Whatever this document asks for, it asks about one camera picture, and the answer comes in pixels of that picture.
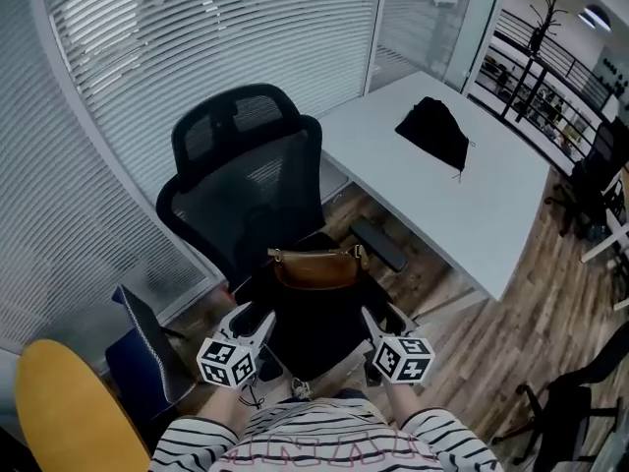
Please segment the black chair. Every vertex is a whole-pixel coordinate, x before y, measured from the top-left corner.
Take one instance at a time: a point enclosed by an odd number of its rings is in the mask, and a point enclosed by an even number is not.
[[[544,408],[527,384],[518,386],[516,393],[526,393],[534,417],[522,428],[505,436],[493,438],[492,444],[501,443],[525,432],[533,431],[524,455],[513,463],[523,463],[536,442],[542,437],[540,452],[535,461],[534,472],[548,472],[560,461],[593,462],[596,455],[581,455],[590,426],[590,417],[614,418],[614,428],[620,416],[622,399],[615,407],[593,408],[592,391],[584,384],[602,382],[629,353],[629,322],[623,324],[586,367],[567,373],[548,385],[548,402]]]
[[[105,359],[123,407],[152,447],[177,417],[175,404],[193,390],[197,380],[168,342],[147,303],[123,285],[112,299],[125,307],[134,328],[105,350]]]
[[[234,323],[237,334],[251,332],[275,310],[269,349],[294,376],[308,381],[367,338],[361,306],[378,320],[387,317],[389,296],[372,278],[334,291],[294,290],[275,278],[268,248],[338,247],[317,232],[324,226],[321,128],[282,90],[253,85],[214,96],[177,123],[172,144],[177,175],[161,190],[157,214],[216,264],[238,304],[255,303]],[[386,264],[402,269],[404,254],[364,219],[353,232]],[[387,323],[391,330],[401,327],[396,317]]]
[[[556,203],[565,208],[560,236],[577,225],[577,236],[583,238],[588,225],[606,226],[607,204],[602,195],[618,171],[629,160],[629,128],[617,117],[612,123],[601,122],[592,148],[583,159],[577,161],[568,179],[570,190],[561,185],[554,187],[560,199],[548,197],[547,205]],[[589,222],[582,219],[582,214]]]

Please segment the chair armrest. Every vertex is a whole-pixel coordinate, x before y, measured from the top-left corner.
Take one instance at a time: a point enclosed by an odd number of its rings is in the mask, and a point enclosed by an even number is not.
[[[393,240],[377,229],[363,216],[350,225],[350,232],[365,246],[369,252],[373,252],[387,266],[395,272],[404,269],[407,257],[402,250],[393,243]]]

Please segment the chair seat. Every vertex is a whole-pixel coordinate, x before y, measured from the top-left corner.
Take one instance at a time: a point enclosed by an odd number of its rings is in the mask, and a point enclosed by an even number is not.
[[[588,433],[591,405],[592,391],[586,386],[551,389],[548,392],[548,403],[543,409],[543,438],[536,470],[542,464],[548,465],[547,469],[551,470],[560,461],[574,461],[579,457]]]
[[[323,233],[302,240],[293,250],[331,250],[338,244]],[[378,321],[386,318],[388,294],[371,277],[347,288],[295,290],[281,284],[271,264],[265,265],[235,294],[239,304],[255,303],[247,317],[234,324],[248,333],[269,310],[277,322],[268,346],[291,374],[309,381],[329,371],[368,338],[361,319],[367,306]]]

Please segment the person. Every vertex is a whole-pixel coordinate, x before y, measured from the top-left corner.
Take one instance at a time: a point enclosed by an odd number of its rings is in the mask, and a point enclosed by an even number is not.
[[[423,408],[409,384],[385,381],[384,388],[399,430],[358,390],[310,400],[307,384],[293,380],[295,396],[259,411],[240,438],[231,425],[241,390],[220,386],[196,417],[170,424],[149,470],[502,470],[485,444],[448,411]]]

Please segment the black bag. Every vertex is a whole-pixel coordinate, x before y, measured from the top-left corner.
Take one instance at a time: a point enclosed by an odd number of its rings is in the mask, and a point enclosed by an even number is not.
[[[441,101],[425,97],[395,128],[395,132],[459,171],[465,168],[470,141],[461,133],[448,107]]]

